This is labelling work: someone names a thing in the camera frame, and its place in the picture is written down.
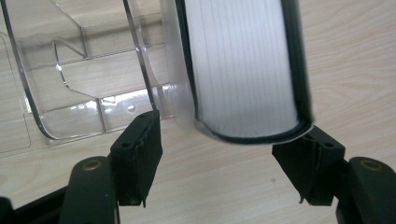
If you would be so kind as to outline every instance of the clear plastic container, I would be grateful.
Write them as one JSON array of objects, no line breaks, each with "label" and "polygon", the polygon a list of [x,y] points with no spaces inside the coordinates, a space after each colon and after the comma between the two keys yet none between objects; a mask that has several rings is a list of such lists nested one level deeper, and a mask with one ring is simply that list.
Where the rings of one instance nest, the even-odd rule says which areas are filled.
[{"label": "clear plastic container", "polygon": [[[170,116],[166,65],[164,60],[150,63],[164,57],[158,2],[1,3],[28,113],[49,141],[116,131],[153,108],[163,119]],[[1,52],[2,69],[8,69]],[[20,101],[10,101],[15,105],[7,111],[19,111]],[[23,120],[23,113],[18,116]],[[26,133],[20,126],[13,130]]]},{"label": "clear plastic container", "polygon": [[0,30],[0,155],[31,145],[21,101],[21,89],[12,69],[12,51],[7,33]]}]

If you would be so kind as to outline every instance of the black plastic bracket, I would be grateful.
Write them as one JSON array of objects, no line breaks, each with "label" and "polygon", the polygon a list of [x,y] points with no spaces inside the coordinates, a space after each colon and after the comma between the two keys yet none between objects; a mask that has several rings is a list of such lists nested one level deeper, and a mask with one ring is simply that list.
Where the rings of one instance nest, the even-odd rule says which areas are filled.
[{"label": "black plastic bracket", "polygon": [[381,161],[344,160],[345,148],[318,127],[273,155],[293,186],[311,205],[338,198],[339,223],[396,223],[396,174]]},{"label": "black plastic bracket", "polygon": [[273,146],[273,155],[301,195],[312,205],[331,205],[336,187],[333,172],[342,165],[345,147],[314,127],[304,137]]},{"label": "black plastic bracket", "polygon": [[111,147],[108,156],[119,205],[143,205],[163,154],[160,112],[138,116]]},{"label": "black plastic bracket", "polygon": [[0,198],[0,223],[119,223],[118,205],[146,205],[162,154],[159,111],[141,114],[107,158],[76,164],[67,187],[16,210]]}]

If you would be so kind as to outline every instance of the light wooden surface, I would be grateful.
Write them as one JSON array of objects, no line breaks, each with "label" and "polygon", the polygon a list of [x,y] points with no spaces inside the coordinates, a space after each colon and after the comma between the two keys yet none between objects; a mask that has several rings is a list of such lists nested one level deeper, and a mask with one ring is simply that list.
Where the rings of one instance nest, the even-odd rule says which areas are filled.
[{"label": "light wooden surface", "polygon": [[[317,125],[396,169],[396,2],[301,0]],[[335,205],[298,204],[270,146],[241,147],[162,122],[163,158],[148,207],[121,223],[335,223]],[[0,159],[0,195],[15,207],[67,184],[74,164],[106,155],[110,133]]]}]

